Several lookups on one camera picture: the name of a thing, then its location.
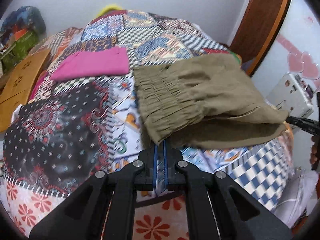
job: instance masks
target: person's hand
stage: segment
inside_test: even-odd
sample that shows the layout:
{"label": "person's hand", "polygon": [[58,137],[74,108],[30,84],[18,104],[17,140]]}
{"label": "person's hand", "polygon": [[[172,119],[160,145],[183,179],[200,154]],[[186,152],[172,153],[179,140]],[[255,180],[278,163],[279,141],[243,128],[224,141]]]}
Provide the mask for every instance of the person's hand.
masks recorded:
{"label": "person's hand", "polygon": [[310,154],[310,163],[313,165],[318,160],[318,158],[316,157],[316,153],[317,153],[319,137],[314,135],[311,137],[311,140],[315,143],[311,147],[311,154]]}

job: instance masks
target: white wall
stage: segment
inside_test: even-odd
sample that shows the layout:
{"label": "white wall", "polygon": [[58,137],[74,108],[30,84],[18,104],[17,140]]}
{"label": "white wall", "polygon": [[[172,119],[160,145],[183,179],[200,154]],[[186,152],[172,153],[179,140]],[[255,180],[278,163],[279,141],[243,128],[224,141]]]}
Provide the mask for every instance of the white wall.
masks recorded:
{"label": "white wall", "polygon": [[[320,25],[304,0],[292,0],[280,34],[300,52],[308,52],[315,64],[320,64]],[[267,96],[282,76],[289,71],[289,51],[277,40],[252,77],[252,81],[263,96]],[[312,80],[305,79],[313,89]],[[313,98],[315,111],[310,119],[318,120],[316,97]],[[293,161],[296,166],[310,169],[309,157],[312,146],[311,135],[297,129],[294,135]]]}
{"label": "white wall", "polygon": [[51,35],[71,26],[84,27],[110,3],[189,20],[217,41],[227,43],[244,0],[13,0],[3,18],[20,6],[36,6]]}

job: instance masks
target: black tool handle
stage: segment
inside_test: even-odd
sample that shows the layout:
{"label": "black tool handle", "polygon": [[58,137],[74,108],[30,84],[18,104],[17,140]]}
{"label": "black tool handle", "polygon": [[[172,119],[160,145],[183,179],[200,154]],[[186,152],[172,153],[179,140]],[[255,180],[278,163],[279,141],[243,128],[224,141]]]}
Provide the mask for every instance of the black tool handle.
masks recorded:
{"label": "black tool handle", "polygon": [[145,169],[143,162],[142,166],[139,167],[134,166],[134,163],[127,164],[115,175],[116,186],[111,200],[103,240],[132,239],[133,204],[137,196],[134,190],[134,179],[138,173]]}
{"label": "black tool handle", "polygon": [[92,175],[31,230],[30,240],[99,240],[108,210],[108,175]]}
{"label": "black tool handle", "polygon": [[219,240],[211,203],[199,168],[187,163],[186,167],[177,164],[176,169],[186,176],[186,209],[190,239]]}

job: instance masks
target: black patterned fabric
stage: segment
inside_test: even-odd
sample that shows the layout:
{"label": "black patterned fabric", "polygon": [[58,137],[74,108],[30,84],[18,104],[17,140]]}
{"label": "black patterned fabric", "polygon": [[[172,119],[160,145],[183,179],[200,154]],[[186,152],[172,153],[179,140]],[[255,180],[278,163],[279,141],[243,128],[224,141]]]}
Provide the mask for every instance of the black patterned fabric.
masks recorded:
{"label": "black patterned fabric", "polygon": [[5,174],[70,193],[95,171],[108,171],[113,97],[107,79],[22,106],[4,137]]}

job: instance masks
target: metal screw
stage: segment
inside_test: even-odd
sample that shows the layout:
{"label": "metal screw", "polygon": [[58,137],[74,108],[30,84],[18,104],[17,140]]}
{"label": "metal screw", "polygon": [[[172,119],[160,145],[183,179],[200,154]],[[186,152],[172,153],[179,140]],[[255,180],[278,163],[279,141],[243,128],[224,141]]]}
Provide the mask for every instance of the metal screw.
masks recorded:
{"label": "metal screw", "polygon": [[143,162],[140,160],[136,160],[133,162],[133,166],[135,167],[141,167],[143,165]]}
{"label": "metal screw", "polygon": [[188,163],[186,161],[178,161],[178,166],[184,168],[188,166]]}
{"label": "metal screw", "polygon": [[217,171],[216,172],[216,176],[219,178],[219,179],[224,179],[226,177],[226,173],[223,172],[223,171]]}
{"label": "metal screw", "polygon": [[95,174],[96,178],[101,179],[104,177],[104,172],[103,171],[97,171]]}

